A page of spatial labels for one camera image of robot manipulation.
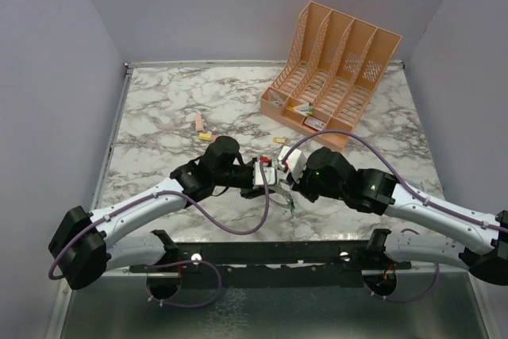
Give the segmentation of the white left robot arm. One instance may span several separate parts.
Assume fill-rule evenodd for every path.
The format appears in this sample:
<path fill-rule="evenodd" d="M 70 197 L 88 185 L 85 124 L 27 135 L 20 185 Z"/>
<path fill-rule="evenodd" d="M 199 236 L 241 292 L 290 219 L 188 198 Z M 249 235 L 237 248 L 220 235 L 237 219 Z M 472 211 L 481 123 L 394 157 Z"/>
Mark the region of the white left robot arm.
<path fill-rule="evenodd" d="M 270 159 L 259 156 L 244 162 L 238 142 L 221 136 L 201 156 L 132 198 L 92 211 L 82 206 L 67 211 L 48 244 L 53 257 L 48 277 L 65 279 L 71 289 L 79 290 L 115 268 L 148 265 L 166 271 L 175 262 L 169 237 L 157 232 L 131 237 L 131 232 L 190 206 L 201 210 L 199 202 L 216 187 L 268 197 L 276 182 Z"/>

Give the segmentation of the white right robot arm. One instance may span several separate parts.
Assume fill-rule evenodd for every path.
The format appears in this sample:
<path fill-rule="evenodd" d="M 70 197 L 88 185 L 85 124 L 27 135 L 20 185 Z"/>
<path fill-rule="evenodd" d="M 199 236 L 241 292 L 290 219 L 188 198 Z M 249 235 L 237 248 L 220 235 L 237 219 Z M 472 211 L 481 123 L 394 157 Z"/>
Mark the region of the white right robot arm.
<path fill-rule="evenodd" d="M 399 175 L 378 169 L 356 169 L 339 153 L 322 147 L 310 156 L 285 148 L 278 158 L 291 190 L 307 200 L 331 198 L 366 214 L 386 215 L 433 231 L 406 237 L 375 233 L 364 252 L 373 268 L 391 261 L 448 264 L 469 271 L 486 283 L 507 284 L 507 213 L 482 213 L 432 197 Z"/>

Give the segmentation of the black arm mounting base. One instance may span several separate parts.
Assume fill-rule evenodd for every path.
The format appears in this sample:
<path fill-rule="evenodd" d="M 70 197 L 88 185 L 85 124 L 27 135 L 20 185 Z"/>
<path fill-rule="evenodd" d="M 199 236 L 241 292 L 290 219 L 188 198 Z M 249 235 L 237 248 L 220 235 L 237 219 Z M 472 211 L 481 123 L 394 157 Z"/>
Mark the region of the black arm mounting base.
<path fill-rule="evenodd" d="M 375 229 L 367 240 L 179 242 L 160 261 L 162 268 L 133 265 L 133 273 L 147 273 L 164 286 L 224 287 L 362 287 L 362 272 L 382 273 L 395 263 L 385 253 L 389 229 Z"/>

